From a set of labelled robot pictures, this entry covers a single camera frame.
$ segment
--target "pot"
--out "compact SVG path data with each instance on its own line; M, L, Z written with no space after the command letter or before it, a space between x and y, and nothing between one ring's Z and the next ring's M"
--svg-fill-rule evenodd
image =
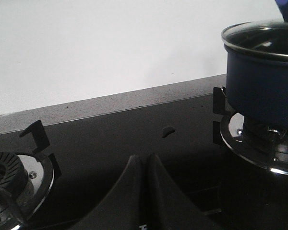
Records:
M287 21L242 23L222 31L226 95L242 115L288 130L288 0L276 2Z

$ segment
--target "pot lid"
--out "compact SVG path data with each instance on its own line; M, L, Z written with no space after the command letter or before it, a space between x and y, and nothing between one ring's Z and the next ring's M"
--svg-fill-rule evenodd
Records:
M288 23L283 20L233 25L222 31L222 39L236 51L288 61Z

